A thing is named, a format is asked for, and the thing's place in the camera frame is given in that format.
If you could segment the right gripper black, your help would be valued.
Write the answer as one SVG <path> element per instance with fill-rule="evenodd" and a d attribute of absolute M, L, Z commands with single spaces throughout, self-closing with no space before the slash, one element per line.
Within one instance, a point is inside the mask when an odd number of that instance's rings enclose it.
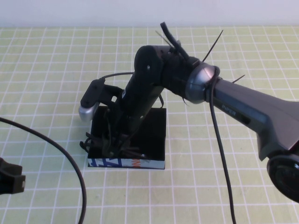
<path fill-rule="evenodd" d="M 109 114 L 111 134 L 119 140 L 117 155 L 127 155 L 134 135 L 161 136 L 161 108 L 152 106 L 161 97 L 160 88 L 126 88 Z M 114 147 L 109 131 L 102 134 L 102 154 L 113 157 Z"/>

